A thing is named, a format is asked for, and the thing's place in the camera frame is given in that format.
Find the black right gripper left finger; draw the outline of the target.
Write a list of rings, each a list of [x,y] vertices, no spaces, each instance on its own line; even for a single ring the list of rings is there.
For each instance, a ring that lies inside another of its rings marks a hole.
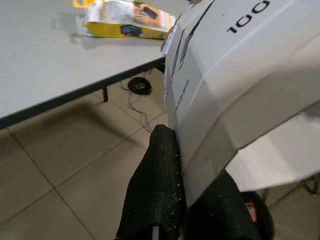
[[[154,127],[149,146],[129,180],[117,240],[177,240],[186,216],[176,133]]]

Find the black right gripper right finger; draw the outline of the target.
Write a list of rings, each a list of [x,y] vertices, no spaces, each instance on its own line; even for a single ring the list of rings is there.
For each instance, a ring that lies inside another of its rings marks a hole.
[[[243,197],[223,171],[189,208],[186,240],[261,240]]]

